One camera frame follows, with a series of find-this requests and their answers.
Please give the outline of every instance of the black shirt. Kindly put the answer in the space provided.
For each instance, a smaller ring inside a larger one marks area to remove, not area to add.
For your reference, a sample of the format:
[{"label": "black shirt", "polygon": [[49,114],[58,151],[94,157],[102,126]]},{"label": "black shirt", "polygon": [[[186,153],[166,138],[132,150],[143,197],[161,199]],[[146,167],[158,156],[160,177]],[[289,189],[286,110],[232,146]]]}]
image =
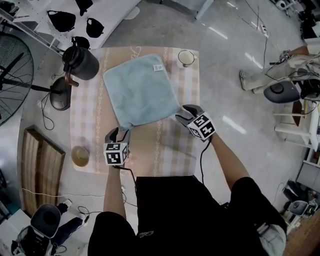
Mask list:
[{"label": "black shirt", "polygon": [[138,177],[136,186],[138,234],[119,214],[100,213],[90,237],[89,256],[193,250],[213,255],[266,255],[257,225],[287,229],[249,177],[233,185],[227,209],[194,176]]}]

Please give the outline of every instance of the black kettle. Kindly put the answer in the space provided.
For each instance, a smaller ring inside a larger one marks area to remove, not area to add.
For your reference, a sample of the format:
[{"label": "black kettle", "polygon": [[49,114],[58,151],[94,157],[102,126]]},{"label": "black kettle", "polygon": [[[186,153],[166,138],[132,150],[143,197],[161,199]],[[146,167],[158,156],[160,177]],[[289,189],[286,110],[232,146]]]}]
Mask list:
[{"label": "black kettle", "polygon": [[81,80],[90,80],[99,71],[97,58],[88,49],[76,45],[65,50],[62,62],[64,64],[65,83],[75,87],[78,87],[79,83],[72,80],[71,75]]}]

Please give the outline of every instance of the kettle handle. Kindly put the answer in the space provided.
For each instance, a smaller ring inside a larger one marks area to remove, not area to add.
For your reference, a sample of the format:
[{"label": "kettle handle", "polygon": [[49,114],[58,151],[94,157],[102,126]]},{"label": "kettle handle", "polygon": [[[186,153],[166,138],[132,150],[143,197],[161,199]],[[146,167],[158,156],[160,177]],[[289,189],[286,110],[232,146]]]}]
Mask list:
[{"label": "kettle handle", "polygon": [[70,86],[74,86],[74,87],[78,87],[79,86],[79,83],[74,81],[72,78],[71,78],[71,75],[69,72],[66,72],[65,75],[64,75],[64,81],[67,85],[70,85]]}]

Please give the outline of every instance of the fan stand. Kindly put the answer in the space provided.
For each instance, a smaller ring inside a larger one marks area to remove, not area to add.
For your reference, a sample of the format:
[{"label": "fan stand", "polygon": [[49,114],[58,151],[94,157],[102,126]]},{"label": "fan stand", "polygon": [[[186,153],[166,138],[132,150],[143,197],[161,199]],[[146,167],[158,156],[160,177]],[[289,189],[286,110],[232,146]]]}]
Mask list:
[{"label": "fan stand", "polygon": [[[3,83],[7,85],[20,86],[29,88],[29,83],[21,83],[19,81],[3,79]],[[52,107],[58,111],[64,111],[70,108],[71,102],[71,85],[66,84],[65,77],[60,77],[54,81],[50,88],[41,87],[38,85],[31,85],[32,90],[50,93],[50,103]]]}]

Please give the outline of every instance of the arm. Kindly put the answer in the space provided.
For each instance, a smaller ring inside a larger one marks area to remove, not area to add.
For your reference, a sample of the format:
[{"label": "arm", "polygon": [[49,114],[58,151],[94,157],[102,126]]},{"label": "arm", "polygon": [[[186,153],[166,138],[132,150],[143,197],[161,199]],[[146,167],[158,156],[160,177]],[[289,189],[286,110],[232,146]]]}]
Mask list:
[{"label": "arm", "polygon": [[288,52],[289,56],[293,56],[293,55],[309,55],[309,50],[307,46],[301,46],[298,47],[294,50],[291,50]]},{"label": "arm", "polygon": [[109,167],[103,211],[119,214],[126,219],[126,211],[120,181],[120,170],[114,168],[113,166]]},{"label": "arm", "polygon": [[223,142],[217,133],[212,136],[211,144],[219,159],[226,183],[230,190],[237,180],[243,177],[250,177],[242,162],[240,162],[239,158]]}]

